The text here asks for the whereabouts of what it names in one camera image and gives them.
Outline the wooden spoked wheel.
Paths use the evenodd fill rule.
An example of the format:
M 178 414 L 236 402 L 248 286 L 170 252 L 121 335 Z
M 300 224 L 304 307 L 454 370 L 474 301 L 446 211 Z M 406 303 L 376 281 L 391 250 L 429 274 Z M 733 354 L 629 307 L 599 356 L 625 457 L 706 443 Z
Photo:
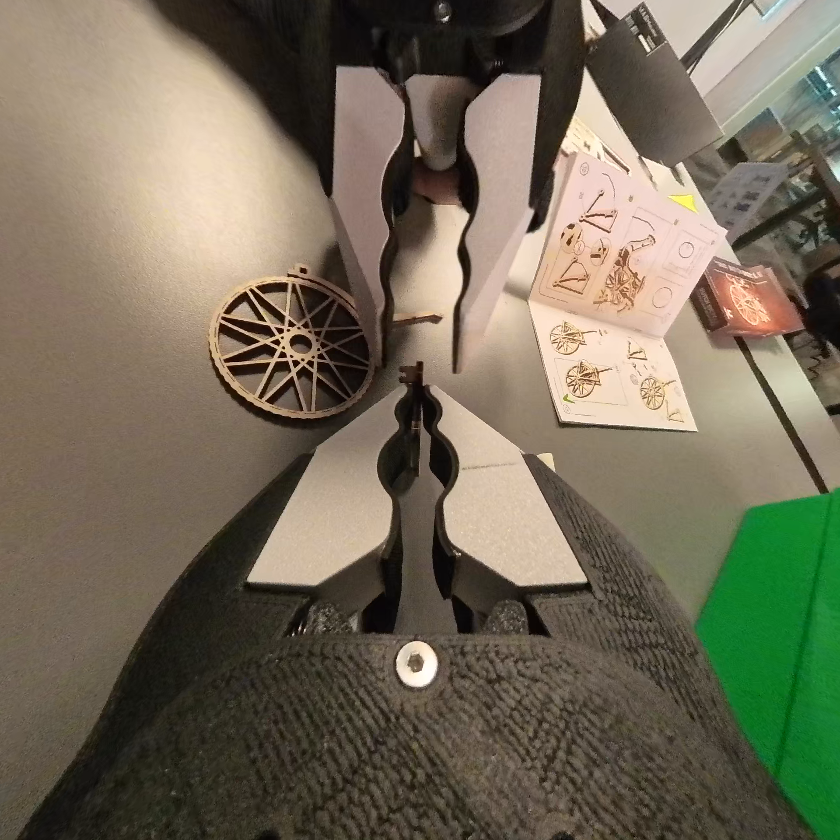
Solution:
M 375 376 L 350 294 L 304 265 L 233 290 L 217 307 L 207 340 L 231 392 L 293 421 L 341 414 Z

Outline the green plastic bin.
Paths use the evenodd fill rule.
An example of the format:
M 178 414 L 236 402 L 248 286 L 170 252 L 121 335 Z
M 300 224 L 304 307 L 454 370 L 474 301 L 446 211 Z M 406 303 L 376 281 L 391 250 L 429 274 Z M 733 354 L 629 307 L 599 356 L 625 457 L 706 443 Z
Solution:
M 839 838 L 839 491 L 749 509 L 696 621 L 738 724 Z

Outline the person's left hand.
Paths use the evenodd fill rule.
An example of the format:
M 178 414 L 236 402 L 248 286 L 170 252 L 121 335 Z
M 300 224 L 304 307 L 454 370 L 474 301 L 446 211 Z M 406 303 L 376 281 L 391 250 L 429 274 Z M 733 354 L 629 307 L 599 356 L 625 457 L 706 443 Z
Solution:
M 429 167 L 422 158 L 413 161 L 412 192 L 434 205 L 462 206 L 459 194 L 457 167 L 438 171 Z

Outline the dark red model kit box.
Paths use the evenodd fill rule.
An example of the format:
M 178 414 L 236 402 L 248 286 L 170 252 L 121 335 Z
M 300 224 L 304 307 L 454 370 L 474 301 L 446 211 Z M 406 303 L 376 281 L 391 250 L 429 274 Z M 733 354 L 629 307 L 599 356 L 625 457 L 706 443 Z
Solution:
M 689 297 L 713 335 L 766 338 L 804 328 L 802 317 L 771 268 L 715 257 Z

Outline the white instruction booklet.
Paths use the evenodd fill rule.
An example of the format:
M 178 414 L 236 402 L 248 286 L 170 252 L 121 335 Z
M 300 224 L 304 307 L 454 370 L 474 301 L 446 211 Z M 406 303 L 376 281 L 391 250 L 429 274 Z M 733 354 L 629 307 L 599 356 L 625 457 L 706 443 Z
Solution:
M 722 228 L 581 151 L 560 174 L 528 298 L 559 421 L 695 433 L 665 336 Z

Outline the black folded card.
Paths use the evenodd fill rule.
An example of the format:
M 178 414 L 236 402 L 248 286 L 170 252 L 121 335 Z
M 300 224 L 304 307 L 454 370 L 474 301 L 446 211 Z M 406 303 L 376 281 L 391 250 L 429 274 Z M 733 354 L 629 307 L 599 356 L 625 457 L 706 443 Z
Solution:
M 675 168 L 722 137 L 721 126 L 645 3 L 623 17 L 591 3 L 604 32 L 586 68 L 637 153 Z

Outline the white printed leaflet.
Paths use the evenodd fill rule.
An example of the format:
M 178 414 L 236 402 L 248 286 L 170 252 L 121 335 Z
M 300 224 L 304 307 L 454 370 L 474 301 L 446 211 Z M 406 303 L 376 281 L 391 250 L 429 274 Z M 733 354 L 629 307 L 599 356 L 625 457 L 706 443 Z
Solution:
M 741 162 L 725 174 L 706 198 L 716 223 L 729 243 L 751 229 L 761 206 L 789 174 L 786 163 Z

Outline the wooden parts sheet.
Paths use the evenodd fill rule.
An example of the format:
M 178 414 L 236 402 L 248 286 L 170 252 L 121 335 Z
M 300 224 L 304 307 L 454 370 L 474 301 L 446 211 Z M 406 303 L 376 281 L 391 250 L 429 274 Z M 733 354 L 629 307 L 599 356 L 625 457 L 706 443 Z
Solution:
M 566 156 L 582 152 L 620 172 L 632 174 L 632 168 L 575 115 L 570 121 L 560 149 Z

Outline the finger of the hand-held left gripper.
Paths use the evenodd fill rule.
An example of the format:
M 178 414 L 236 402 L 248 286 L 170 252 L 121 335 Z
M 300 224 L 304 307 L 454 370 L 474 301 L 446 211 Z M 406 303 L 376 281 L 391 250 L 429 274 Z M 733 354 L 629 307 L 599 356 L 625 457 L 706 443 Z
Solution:
M 532 218 L 530 191 L 541 77 L 504 73 L 466 108 L 466 182 L 475 205 L 458 246 L 453 372 L 463 373 L 484 338 Z
M 403 90 L 372 66 L 338 66 L 333 118 L 333 223 L 373 364 L 386 363 L 396 252 L 394 192 L 408 148 Z

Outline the wooden triangular frame part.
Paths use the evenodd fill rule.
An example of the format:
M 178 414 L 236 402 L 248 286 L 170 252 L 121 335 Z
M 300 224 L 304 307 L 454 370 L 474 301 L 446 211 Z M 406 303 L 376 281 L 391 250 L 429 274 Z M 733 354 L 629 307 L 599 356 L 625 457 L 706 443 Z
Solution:
M 416 478 L 420 475 L 419 461 L 424 428 L 424 363 L 418 360 L 415 364 L 401 366 L 399 382 L 404 385 L 405 393 L 398 405 L 401 421 L 398 451 L 402 471 Z

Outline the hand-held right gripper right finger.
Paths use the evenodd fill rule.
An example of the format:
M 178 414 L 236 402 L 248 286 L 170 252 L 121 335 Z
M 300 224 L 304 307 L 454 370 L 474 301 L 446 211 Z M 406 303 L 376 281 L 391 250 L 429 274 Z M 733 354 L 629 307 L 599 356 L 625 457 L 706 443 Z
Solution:
M 434 508 L 433 569 L 456 632 L 500 602 L 577 595 L 589 580 L 519 446 L 434 385 L 423 389 Z

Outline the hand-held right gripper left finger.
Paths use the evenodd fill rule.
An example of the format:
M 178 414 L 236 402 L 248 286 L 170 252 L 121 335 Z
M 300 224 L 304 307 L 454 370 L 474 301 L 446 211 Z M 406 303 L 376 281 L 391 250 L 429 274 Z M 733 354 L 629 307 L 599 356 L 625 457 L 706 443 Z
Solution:
M 329 602 L 363 632 L 393 632 L 412 484 L 413 387 L 401 384 L 316 447 L 246 584 Z

